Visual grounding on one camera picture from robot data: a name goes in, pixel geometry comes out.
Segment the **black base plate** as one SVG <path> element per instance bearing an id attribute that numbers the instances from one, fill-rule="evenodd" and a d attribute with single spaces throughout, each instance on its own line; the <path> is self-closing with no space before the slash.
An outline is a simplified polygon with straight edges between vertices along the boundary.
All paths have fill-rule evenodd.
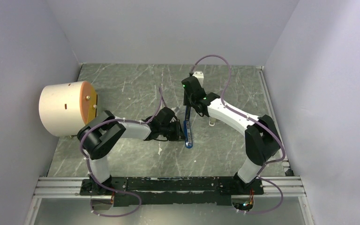
<path id="1" fill-rule="evenodd" d="M 108 196 L 114 207 L 130 205 L 204 204 L 231 206 L 236 195 L 263 195 L 263 184 L 255 178 L 244 184 L 232 176 L 218 177 L 111 177 L 109 186 L 82 180 L 81 196 Z"/>

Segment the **beige stapler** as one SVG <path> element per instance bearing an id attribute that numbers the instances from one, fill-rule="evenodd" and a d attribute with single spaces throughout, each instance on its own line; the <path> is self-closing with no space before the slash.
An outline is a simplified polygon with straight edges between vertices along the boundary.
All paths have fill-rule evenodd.
<path id="1" fill-rule="evenodd" d="M 213 127 L 215 126 L 216 119 L 213 117 L 209 117 L 209 126 Z"/>

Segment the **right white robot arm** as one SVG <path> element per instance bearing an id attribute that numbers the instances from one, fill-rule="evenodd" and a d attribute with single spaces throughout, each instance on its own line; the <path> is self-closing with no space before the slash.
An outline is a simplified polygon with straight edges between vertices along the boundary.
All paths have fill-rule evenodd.
<path id="1" fill-rule="evenodd" d="M 246 194 L 263 167 L 279 150 L 278 131 L 273 119 L 256 116 L 233 107 L 218 94 L 206 93 L 198 78 L 189 76 L 182 80 L 184 104 L 203 117 L 217 119 L 232 127 L 245 138 L 246 159 L 235 174 L 234 188 L 239 194 Z"/>

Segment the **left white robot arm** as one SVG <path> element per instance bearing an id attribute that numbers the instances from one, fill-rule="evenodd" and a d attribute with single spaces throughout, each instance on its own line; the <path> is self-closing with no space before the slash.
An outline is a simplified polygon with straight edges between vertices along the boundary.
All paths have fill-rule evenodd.
<path id="1" fill-rule="evenodd" d="M 143 120 L 116 117 L 105 110 L 81 128 L 76 137 L 87 159 L 90 179 L 94 180 L 92 189 L 99 195 L 105 195 L 110 191 L 111 175 L 107 155 L 119 139 L 156 141 L 160 136 L 170 142 L 185 140 L 180 120 L 168 107 Z"/>

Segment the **cream cylindrical drum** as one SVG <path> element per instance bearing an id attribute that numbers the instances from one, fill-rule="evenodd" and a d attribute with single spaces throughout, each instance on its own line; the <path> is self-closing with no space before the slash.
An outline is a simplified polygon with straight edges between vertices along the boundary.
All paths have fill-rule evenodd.
<path id="1" fill-rule="evenodd" d="M 39 98 L 39 116 L 56 137 L 74 136 L 97 116 L 98 94 L 88 81 L 45 86 Z"/>

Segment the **blue stapler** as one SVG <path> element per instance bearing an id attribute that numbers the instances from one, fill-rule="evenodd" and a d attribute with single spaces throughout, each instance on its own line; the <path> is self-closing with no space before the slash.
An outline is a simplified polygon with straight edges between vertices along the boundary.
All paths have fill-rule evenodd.
<path id="1" fill-rule="evenodd" d="M 189 120 L 183 121 L 183 128 L 184 128 L 184 133 L 186 136 L 185 147 L 190 149 L 193 147 L 193 138 L 192 138 L 191 123 Z"/>

